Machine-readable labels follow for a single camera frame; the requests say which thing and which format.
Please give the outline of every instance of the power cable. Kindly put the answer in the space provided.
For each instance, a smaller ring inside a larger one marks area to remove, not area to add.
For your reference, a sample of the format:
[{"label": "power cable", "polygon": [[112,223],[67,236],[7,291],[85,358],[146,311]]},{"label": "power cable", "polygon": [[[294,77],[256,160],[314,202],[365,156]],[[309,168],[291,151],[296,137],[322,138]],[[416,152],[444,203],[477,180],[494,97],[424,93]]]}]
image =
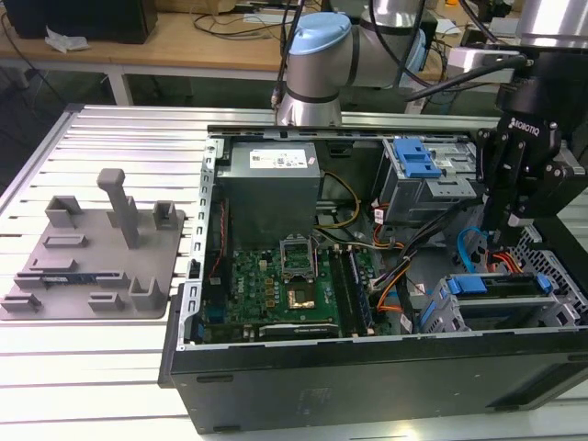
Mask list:
[{"label": "power cable", "polygon": [[472,11],[471,7],[469,7],[467,0],[459,0],[459,4],[461,5],[461,7],[463,7],[463,10],[466,11],[466,14],[468,14],[469,19],[478,27],[481,33],[484,34],[484,37],[486,37],[486,39],[490,40],[492,43],[500,42],[496,38],[496,36],[492,34],[488,28],[484,26],[480,19],[476,17],[474,11]]},{"label": "power cable", "polygon": [[411,55],[411,52],[413,51],[413,45],[414,45],[414,42],[416,41],[416,36],[418,35],[419,30],[421,28],[421,21],[423,20],[425,2],[426,2],[426,0],[420,0],[418,10],[416,12],[416,16],[414,17],[414,23],[413,23],[413,28],[411,29],[411,35],[410,35],[410,38],[408,38],[408,41],[409,41],[408,46],[404,50],[404,54],[402,55],[401,63],[399,64],[399,69],[396,72],[396,79],[394,80],[394,87],[398,87],[399,84],[401,83],[402,75],[404,74],[404,71],[406,70],[406,63],[408,62],[408,57]]},{"label": "power cable", "polygon": [[[298,27],[298,23],[300,21],[300,16],[302,15],[302,11],[304,9],[305,0],[300,0],[298,3],[298,7],[296,8],[296,12],[294,13],[294,18],[292,18],[290,30],[288,33],[288,37],[286,38],[286,44],[284,45],[284,50],[282,51],[282,58],[279,64],[279,70],[277,72],[277,81],[276,87],[274,87],[274,91],[271,97],[271,104],[274,110],[277,110],[277,107],[282,101],[283,94],[283,82],[284,82],[284,75],[286,74],[286,64],[288,62],[288,54],[290,52],[290,48],[292,47],[292,42],[294,41],[294,37],[296,36],[296,28]],[[284,14],[282,17],[282,26],[284,26],[284,22],[286,20],[287,14]]]},{"label": "power cable", "polygon": [[437,85],[432,85],[427,87],[426,89],[419,90],[417,92],[413,92],[412,94],[408,95],[404,98],[406,102],[415,101],[417,99],[425,98],[426,96],[430,96],[433,94],[437,94],[443,91],[451,91],[451,92],[463,92],[464,90],[470,90],[475,87],[480,87],[481,85],[486,85],[483,83],[473,84],[473,85],[464,85],[462,87],[456,87],[451,89],[454,85],[461,85],[471,80],[475,80],[476,78],[480,78],[481,76],[487,74],[493,74],[494,72],[501,71],[502,69],[516,69],[519,67],[526,66],[527,57],[525,55],[515,55],[514,57],[509,57],[501,62],[496,62],[490,66],[482,66],[476,69],[472,69],[471,71],[462,73],[460,75],[454,76],[449,78],[443,83],[439,83]]},{"label": "power cable", "polygon": [[[225,12],[225,13],[220,13],[220,15],[224,16],[224,15],[229,15],[232,14],[231,11],[229,12]],[[210,25],[210,27],[208,29],[203,28],[202,26],[199,25],[199,22],[207,17],[211,17],[213,20],[213,23]],[[220,23],[212,14],[200,14],[200,17],[197,18],[192,18],[192,24],[194,25],[194,28],[196,28],[197,30],[200,30],[202,32],[206,32],[207,34],[210,34],[214,37],[218,37],[220,39],[227,39],[227,40],[257,40],[257,39],[263,39],[265,38],[263,35],[260,35],[259,32],[266,30],[267,32],[269,32],[270,36],[276,40],[279,40],[279,37],[277,37],[276,35],[274,35],[271,32],[271,28],[276,28],[278,26],[282,26],[281,23],[275,23],[275,24],[267,24],[264,20],[262,20],[259,17],[252,17],[253,19],[256,19],[260,22],[262,22],[264,25],[262,27],[259,28],[253,28],[253,29],[247,29],[247,30],[240,30],[240,31],[236,31],[236,32],[217,32],[215,30],[212,30],[212,28],[214,28],[217,25],[221,25],[221,26],[226,26],[226,25],[230,25],[231,23],[234,23],[236,21],[243,21],[243,19],[241,17],[239,18],[235,18],[232,21],[229,21],[227,23]]]}]

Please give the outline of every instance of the label sticker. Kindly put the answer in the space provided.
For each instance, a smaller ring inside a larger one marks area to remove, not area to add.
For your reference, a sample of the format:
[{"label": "label sticker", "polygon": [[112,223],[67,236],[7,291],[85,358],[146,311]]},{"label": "label sticker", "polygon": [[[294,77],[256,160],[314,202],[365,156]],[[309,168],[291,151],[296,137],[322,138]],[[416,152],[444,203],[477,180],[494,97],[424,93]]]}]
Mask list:
[{"label": "label sticker", "polygon": [[437,167],[445,167],[445,168],[453,167],[453,164],[451,163],[451,161],[444,161],[444,160],[438,159],[438,160],[435,160],[434,163]]},{"label": "label sticker", "polygon": [[409,334],[413,332],[413,324],[404,314],[401,316],[401,325]]},{"label": "label sticker", "polygon": [[380,225],[384,224],[384,210],[383,209],[374,209],[374,222],[379,223]]},{"label": "label sticker", "polygon": [[424,284],[422,283],[417,283],[416,285],[414,285],[414,296],[425,296],[426,295],[426,291],[424,290]]},{"label": "label sticker", "polygon": [[251,168],[308,168],[304,150],[251,150]]},{"label": "label sticker", "polygon": [[67,282],[67,277],[43,277],[43,282],[58,282],[58,283],[65,283]]}]

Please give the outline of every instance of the yellow wire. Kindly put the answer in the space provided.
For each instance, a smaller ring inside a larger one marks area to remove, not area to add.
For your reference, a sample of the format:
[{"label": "yellow wire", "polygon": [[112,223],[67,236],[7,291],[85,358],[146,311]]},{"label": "yellow wire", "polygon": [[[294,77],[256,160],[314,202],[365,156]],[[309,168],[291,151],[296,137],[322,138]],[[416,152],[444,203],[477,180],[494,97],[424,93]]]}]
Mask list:
[{"label": "yellow wire", "polygon": [[388,293],[390,292],[390,290],[392,289],[392,287],[394,287],[394,285],[396,285],[396,282],[398,281],[399,278],[402,277],[402,275],[408,271],[408,268],[410,267],[410,265],[406,266],[406,268],[404,268],[400,274],[398,276],[396,276],[394,278],[394,280],[392,280],[390,282],[390,284],[386,287],[386,289],[384,289],[384,292],[382,293],[382,297],[379,298],[379,302],[378,302],[378,310],[382,311],[385,310],[387,307],[384,306],[384,301],[386,301],[386,298],[388,297]]},{"label": "yellow wire", "polygon": [[351,195],[353,196],[353,199],[356,202],[356,210],[354,211],[353,216],[349,220],[345,220],[345,221],[339,222],[339,223],[329,223],[329,224],[326,224],[326,225],[316,225],[316,228],[323,228],[325,230],[328,230],[328,229],[335,229],[335,228],[343,228],[343,227],[346,227],[347,225],[355,222],[356,219],[357,219],[357,216],[359,216],[359,210],[361,208],[361,201],[357,197],[356,192],[353,191],[353,188],[351,188],[343,179],[341,179],[341,177],[339,177],[338,175],[336,175],[333,172],[324,172],[324,175],[325,176],[327,176],[327,175],[328,176],[331,176],[336,181],[338,181],[339,184],[341,184],[343,187],[345,187],[347,189],[347,191],[349,191],[349,193],[351,193]]},{"label": "yellow wire", "polygon": [[522,272],[523,272],[523,268],[521,268],[521,267],[519,266],[519,264],[516,262],[516,259],[513,257],[513,255],[512,255],[512,254],[510,254],[510,253],[506,253],[506,254],[508,254],[508,256],[509,256],[509,257],[511,258],[511,260],[513,261],[514,268],[516,268],[516,270],[517,270],[519,273],[522,273]]}]

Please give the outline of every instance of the green circuit board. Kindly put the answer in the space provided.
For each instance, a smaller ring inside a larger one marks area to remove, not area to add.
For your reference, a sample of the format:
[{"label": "green circuit board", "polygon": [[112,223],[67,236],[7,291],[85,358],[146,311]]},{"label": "green circuit board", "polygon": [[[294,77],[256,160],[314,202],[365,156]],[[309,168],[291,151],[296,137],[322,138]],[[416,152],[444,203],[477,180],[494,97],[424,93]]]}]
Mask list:
[{"label": "green circuit board", "polygon": [[[279,250],[236,252],[233,256],[227,322],[337,324],[337,305],[326,253],[325,250],[318,254],[318,277],[312,281],[302,279],[287,282],[282,279]],[[266,261],[266,270],[260,268],[260,261]],[[291,308],[290,293],[304,289],[313,292],[312,307]]]}]

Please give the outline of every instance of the slotted metal worktable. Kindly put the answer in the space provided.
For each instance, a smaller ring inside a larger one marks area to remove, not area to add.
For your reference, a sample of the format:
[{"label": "slotted metal worktable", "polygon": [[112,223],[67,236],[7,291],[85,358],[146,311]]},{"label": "slotted metal worktable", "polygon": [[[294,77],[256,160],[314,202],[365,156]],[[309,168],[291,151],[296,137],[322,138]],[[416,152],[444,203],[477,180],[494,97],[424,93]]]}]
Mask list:
[{"label": "slotted metal worktable", "polygon": [[[344,115],[346,125],[492,127],[495,119]],[[85,107],[66,112],[0,198],[0,295],[27,260],[47,223],[53,195],[82,208],[105,208],[96,187],[103,167],[123,168],[138,209],[174,200],[187,214],[173,287],[184,277],[209,124],[271,124],[264,110]],[[562,218],[584,244],[588,197]],[[200,439],[175,390],[156,380],[167,316],[154,321],[0,322],[0,439]],[[457,372],[432,372],[443,381]],[[392,400],[401,397],[390,397]],[[379,424],[310,427],[206,436],[223,440],[588,439],[588,384],[530,413],[473,415]]]}]

